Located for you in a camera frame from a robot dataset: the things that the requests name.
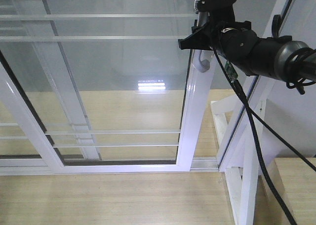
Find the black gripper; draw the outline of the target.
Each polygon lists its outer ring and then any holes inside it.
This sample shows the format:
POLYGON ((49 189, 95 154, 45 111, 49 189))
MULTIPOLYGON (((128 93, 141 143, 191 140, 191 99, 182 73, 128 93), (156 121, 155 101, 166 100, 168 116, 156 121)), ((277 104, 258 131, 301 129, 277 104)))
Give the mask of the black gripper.
POLYGON ((232 8, 236 1, 195 0, 195 11, 209 12, 208 21, 185 39, 179 39, 179 48, 212 50, 246 75, 253 76, 250 56, 258 36, 251 30, 251 22, 236 22, 232 8))

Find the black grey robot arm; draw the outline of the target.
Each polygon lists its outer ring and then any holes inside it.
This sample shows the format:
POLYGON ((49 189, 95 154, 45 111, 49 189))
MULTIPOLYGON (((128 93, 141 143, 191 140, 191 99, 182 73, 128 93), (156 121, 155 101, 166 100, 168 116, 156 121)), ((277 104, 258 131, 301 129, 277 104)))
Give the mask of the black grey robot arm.
POLYGON ((294 83, 300 79, 315 80, 313 50, 291 36, 279 36, 281 16, 275 15, 272 36, 260 38, 251 22, 236 22, 233 7, 212 10, 208 21, 180 39, 180 49, 212 50, 234 64, 248 76, 294 83))

